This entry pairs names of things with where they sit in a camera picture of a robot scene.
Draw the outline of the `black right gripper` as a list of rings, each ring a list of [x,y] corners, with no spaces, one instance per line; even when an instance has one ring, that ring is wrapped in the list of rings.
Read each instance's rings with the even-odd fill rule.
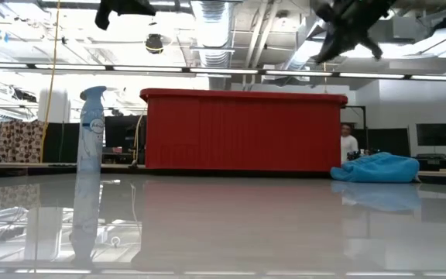
[[[314,13],[327,24],[326,37],[318,54],[312,56],[315,64],[333,60],[360,44],[371,50],[380,60],[383,51],[369,36],[369,29],[397,0],[317,0],[311,3]]]

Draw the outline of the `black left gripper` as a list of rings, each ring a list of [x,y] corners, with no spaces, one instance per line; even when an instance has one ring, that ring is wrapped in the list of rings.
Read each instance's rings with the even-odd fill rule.
[[[101,0],[95,16],[95,24],[106,30],[109,26],[109,15],[116,12],[121,15],[154,16],[156,9],[148,0]]]

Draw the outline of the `red plastic laundry basket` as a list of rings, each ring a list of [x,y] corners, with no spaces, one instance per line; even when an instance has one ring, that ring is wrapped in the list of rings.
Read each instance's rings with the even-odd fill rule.
[[[344,95],[147,88],[146,167],[328,172]]]

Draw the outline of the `blue towel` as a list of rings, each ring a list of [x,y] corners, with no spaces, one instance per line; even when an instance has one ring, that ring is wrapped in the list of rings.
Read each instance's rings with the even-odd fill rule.
[[[416,159],[381,152],[346,161],[331,168],[330,175],[337,181],[355,183],[410,183],[419,170]]]

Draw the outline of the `black ceiling dome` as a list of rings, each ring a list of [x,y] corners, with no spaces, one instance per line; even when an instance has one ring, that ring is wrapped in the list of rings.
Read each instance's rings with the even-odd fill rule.
[[[151,54],[161,54],[164,51],[162,36],[158,33],[151,33],[145,41],[145,48]]]

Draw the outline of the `person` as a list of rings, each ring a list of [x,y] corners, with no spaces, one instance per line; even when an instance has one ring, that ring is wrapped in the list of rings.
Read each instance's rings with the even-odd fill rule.
[[[359,150],[358,140],[352,135],[348,124],[341,125],[341,162],[348,161],[348,154]]]

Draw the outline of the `light blue air freshener bottle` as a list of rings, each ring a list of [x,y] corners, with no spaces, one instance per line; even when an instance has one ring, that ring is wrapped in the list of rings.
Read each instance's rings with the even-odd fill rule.
[[[94,86],[81,92],[84,105],[81,109],[77,172],[99,173],[105,130],[104,106],[101,99],[106,86]]]

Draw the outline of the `brown floral fabric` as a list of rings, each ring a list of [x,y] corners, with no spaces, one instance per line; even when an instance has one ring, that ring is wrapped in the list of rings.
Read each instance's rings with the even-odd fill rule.
[[[6,163],[39,163],[44,122],[12,120],[0,126],[0,158]]]

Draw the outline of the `silver ventilation duct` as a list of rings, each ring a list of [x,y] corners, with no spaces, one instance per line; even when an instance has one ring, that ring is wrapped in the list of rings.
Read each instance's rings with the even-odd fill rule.
[[[229,68],[231,29],[235,3],[213,0],[191,0],[195,17],[197,44],[202,67]]]

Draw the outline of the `black wall monitor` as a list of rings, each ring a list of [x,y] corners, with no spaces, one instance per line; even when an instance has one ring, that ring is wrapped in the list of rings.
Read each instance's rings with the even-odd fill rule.
[[[446,123],[416,124],[419,146],[446,146]]]

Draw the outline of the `black aluminium table frame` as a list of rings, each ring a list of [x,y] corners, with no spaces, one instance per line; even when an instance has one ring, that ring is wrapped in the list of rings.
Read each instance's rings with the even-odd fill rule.
[[[260,170],[151,170],[144,167],[131,168],[124,165],[107,165],[101,169],[103,174],[143,174],[158,176],[196,176],[196,177],[284,177],[284,178],[331,178],[327,172],[303,171],[260,171]],[[71,166],[21,166],[0,165],[0,177],[38,176],[54,174],[75,174]],[[419,179],[425,184],[446,185],[446,171],[421,171]]]

